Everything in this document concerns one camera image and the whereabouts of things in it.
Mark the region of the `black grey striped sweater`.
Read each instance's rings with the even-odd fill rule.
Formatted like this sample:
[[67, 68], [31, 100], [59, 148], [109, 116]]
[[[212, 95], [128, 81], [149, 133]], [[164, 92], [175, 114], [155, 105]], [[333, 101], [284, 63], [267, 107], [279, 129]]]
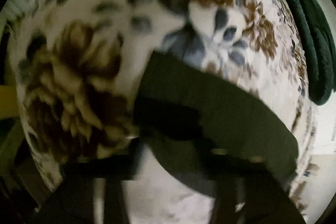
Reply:
[[298, 144], [277, 115], [255, 96], [169, 54], [153, 52], [133, 106], [133, 122], [159, 164], [192, 190], [215, 195], [211, 171], [229, 174], [213, 149], [259, 156], [288, 192]]

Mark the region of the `floral bed quilt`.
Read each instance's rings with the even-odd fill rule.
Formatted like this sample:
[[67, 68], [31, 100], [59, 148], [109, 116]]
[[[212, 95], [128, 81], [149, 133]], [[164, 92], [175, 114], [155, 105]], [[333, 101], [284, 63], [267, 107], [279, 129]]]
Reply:
[[288, 195], [315, 139], [305, 52], [286, 0], [31, 0], [10, 62], [31, 155], [52, 193], [69, 162], [106, 159], [143, 142], [123, 181], [129, 223], [210, 223], [215, 195], [170, 175], [140, 137], [133, 106], [153, 52], [225, 80], [268, 106], [298, 144]]

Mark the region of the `dark green folded blanket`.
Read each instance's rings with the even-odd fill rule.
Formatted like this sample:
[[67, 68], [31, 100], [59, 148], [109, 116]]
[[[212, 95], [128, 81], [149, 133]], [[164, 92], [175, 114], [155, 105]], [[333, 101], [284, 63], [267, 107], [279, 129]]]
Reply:
[[309, 98], [324, 105], [335, 91], [335, 42], [317, 0], [286, 0], [305, 52]]

